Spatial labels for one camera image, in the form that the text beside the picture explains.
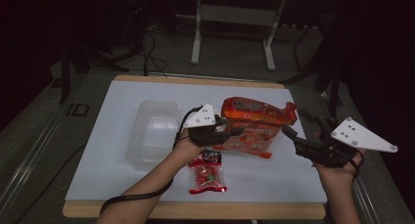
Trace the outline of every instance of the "white plastic box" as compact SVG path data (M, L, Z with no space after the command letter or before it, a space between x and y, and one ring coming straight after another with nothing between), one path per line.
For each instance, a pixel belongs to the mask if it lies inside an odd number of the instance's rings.
M125 154L136 169L149 171L171 152L180 119L175 102L140 104Z

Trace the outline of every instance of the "transparent packaging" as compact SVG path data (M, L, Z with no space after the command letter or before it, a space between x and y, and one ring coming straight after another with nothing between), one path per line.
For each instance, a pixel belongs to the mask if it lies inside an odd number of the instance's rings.
M136 169L149 171L171 152L180 118L175 102L140 104L125 154Z

